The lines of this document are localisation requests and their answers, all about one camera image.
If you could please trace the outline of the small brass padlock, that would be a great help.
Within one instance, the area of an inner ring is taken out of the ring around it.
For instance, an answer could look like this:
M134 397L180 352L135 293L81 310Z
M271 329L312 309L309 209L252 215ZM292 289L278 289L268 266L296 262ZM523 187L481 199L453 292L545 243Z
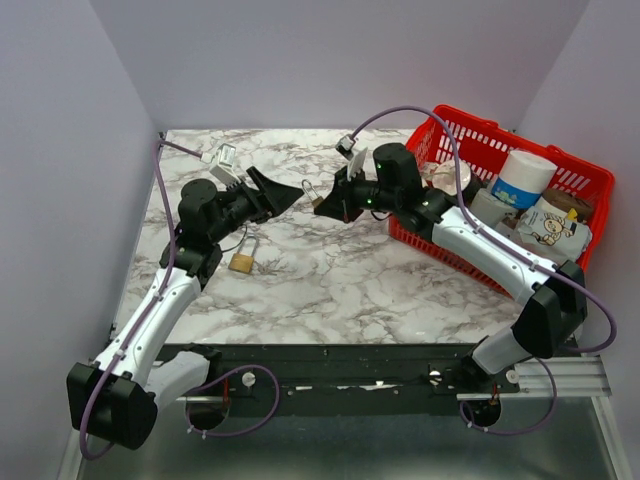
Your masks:
M301 187L309 198L313 209L316 209L324 201L324 197L317 192L310 180L303 179L301 181Z

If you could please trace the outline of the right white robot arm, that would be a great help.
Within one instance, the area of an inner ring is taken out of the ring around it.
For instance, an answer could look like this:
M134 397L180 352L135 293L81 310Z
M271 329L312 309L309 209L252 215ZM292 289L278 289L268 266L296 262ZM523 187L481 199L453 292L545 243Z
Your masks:
M350 155L335 173L331 192L314 207L316 215L351 223L366 210L388 212L406 231L488 275L522 307L512 325L467 355L459 370L462 384L480 392L511 364L553 357L587 314L581 267L572 261L555 266L465 217L454 197L423 185L416 159L403 144L374 150L374 180L361 169L364 157Z

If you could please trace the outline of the large brass padlock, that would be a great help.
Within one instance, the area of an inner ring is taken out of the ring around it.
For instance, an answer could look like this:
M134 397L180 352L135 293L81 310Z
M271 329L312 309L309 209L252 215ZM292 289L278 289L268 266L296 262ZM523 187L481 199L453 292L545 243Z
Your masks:
M259 238L254 234L248 234L236 247L228 268L234 272L250 274L258 246Z

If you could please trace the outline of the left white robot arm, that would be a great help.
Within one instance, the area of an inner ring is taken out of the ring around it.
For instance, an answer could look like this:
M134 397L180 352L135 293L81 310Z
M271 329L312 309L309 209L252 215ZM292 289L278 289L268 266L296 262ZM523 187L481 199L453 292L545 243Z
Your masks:
M88 364L77 363L66 385L72 426L87 459L88 438L135 450L150 435L158 414L183 394L214 393L222 380L208 354L182 351L155 366L175 324L202 293L223 256L221 241L248 222L264 223L290 208L302 189L275 182L256 168L219 191L208 179L181 189L177 221L151 287L118 336Z

